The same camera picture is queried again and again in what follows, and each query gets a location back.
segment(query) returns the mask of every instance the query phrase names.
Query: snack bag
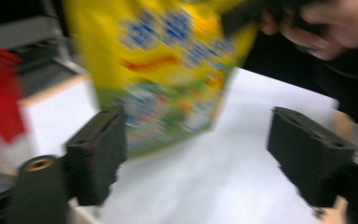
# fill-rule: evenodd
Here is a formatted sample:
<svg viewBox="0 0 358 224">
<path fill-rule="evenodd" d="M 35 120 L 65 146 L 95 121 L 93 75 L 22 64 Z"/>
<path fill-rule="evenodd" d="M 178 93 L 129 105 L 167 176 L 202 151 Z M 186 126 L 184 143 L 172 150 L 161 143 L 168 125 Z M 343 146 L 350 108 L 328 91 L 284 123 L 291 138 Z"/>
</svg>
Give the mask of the snack bag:
<svg viewBox="0 0 358 224">
<path fill-rule="evenodd" d="M 222 34 L 217 9 L 240 1 L 66 1 L 101 109 L 124 105 L 130 157 L 211 126 L 255 39 L 255 24 Z"/>
</svg>

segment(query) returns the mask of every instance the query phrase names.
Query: finger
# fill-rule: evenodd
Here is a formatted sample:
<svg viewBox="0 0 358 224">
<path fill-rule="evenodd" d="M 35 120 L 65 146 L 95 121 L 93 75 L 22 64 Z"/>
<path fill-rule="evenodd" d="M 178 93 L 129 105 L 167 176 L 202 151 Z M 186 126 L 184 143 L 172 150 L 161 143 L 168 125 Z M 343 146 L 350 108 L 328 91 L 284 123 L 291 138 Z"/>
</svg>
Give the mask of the finger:
<svg viewBox="0 0 358 224">
<path fill-rule="evenodd" d="M 275 35 L 279 31 L 275 18 L 266 10 L 261 12 L 260 31 L 266 35 Z"/>
<path fill-rule="evenodd" d="M 331 49 L 311 49 L 309 53 L 316 58 L 319 58 L 324 61 L 332 61 L 336 59 L 339 55 L 346 52 L 348 49 L 343 47 L 331 48 Z"/>
<path fill-rule="evenodd" d="M 341 9 L 337 0 L 313 1 L 301 8 L 301 18 L 311 24 L 336 24 Z"/>
<path fill-rule="evenodd" d="M 280 25 L 281 33 L 293 43 L 308 49 L 328 49 L 330 43 L 319 35 L 293 26 L 293 16 L 285 15 Z"/>
</svg>

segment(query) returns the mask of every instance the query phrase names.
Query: red object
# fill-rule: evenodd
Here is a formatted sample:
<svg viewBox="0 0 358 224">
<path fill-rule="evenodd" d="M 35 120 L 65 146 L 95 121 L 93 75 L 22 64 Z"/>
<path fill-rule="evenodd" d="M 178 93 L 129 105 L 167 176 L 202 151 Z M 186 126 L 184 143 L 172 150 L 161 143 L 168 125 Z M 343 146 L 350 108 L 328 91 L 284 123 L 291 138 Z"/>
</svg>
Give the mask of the red object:
<svg viewBox="0 0 358 224">
<path fill-rule="evenodd" d="M 0 135 L 6 142 L 24 133 L 17 105 L 22 96 L 17 73 L 20 62 L 15 55 L 0 49 Z"/>
</svg>

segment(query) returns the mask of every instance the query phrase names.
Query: hand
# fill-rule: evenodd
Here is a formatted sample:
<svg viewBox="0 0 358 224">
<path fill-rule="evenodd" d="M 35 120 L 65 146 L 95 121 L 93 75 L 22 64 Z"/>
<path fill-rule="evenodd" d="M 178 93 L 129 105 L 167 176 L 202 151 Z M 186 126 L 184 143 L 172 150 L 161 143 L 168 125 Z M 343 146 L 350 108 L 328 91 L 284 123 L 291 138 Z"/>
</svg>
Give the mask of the hand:
<svg viewBox="0 0 358 224">
<path fill-rule="evenodd" d="M 349 49 L 358 49 L 358 0 L 315 1 L 302 7 L 300 16 L 309 23 L 324 24 L 324 33 L 316 35 L 293 26 L 289 10 L 280 23 L 264 11 L 260 29 L 266 35 L 280 31 L 295 44 L 310 49 L 310 54 L 326 61 Z"/>
</svg>

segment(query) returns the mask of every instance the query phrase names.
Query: white surface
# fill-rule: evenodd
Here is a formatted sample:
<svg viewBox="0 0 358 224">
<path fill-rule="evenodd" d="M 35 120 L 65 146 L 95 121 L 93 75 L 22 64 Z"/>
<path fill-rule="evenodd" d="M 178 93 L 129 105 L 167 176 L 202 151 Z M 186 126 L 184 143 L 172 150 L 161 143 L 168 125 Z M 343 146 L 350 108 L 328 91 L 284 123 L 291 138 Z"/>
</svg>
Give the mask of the white surface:
<svg viewBox="0 0 358 224">
<path fill-rule="evenodd" d="M 335 101 L 243 70 L 237 73 L 212 132 L 122 165 L 101 209 L 101 223 L 316 222 L 267 152 L 271 110 L 275 105 L 291 108 L 329 126 Z M 56 147 L 92 116 L 83 85 L 29 108 L 41 153 L 57 153 Z"/>
<path fill-rule="evenodd" d="M 64 154 L 63 144 L 98 112 L 93 96 L 87 80 L 21 109 L 35 156 Z"/>
</svg>

